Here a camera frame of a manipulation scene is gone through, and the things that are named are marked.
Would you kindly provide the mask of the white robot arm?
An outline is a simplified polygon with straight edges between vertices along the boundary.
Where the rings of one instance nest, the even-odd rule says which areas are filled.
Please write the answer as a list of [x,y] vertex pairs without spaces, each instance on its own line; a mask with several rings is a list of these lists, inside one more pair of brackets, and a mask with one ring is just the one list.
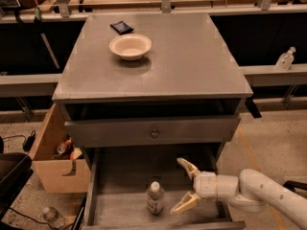
[[177,162],[186,170],[193,182],[193,190],[170,210],[181,214],[196,207],[202,200],[225,201],[232,207],[258,213],[270,205],[290,219],[302,230],[307,230],[307,199],[278,184],[261,172],[244,169],[239,176],[201,172],[184,158]]

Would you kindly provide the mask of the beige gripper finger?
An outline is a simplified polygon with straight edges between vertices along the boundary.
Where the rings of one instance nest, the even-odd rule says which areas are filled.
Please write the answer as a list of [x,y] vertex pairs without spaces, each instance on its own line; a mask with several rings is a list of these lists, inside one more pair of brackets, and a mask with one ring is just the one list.
[[201,199],[196,193],[187,192],[183,198],[170,210],[170,214],[181,214],[196,207],[200,201]]
[[177,162],[180,164],[180,166],[184,170],[186,170],[191,180],[193,180],[197,176],[197,174],[200,172],[199,169],[194,164],[192,164],[191,162],[189,162],[188,160],[184,158],[178,158]]

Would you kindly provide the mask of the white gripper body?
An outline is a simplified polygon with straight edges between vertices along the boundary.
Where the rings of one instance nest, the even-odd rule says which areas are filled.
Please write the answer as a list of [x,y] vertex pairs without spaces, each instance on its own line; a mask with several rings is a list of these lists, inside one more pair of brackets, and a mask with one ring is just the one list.
[[193,188],[200,199],[230,200],[239,194],[239,179],[231,175],[198,172]]

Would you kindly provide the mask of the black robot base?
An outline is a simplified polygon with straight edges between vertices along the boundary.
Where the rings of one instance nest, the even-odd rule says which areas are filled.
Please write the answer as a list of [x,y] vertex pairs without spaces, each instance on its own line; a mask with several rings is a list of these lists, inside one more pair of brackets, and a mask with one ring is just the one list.
[[26,153],[4,153],[4,141],[0,137],[0,219],[31,177],[31,166],[32,159]]

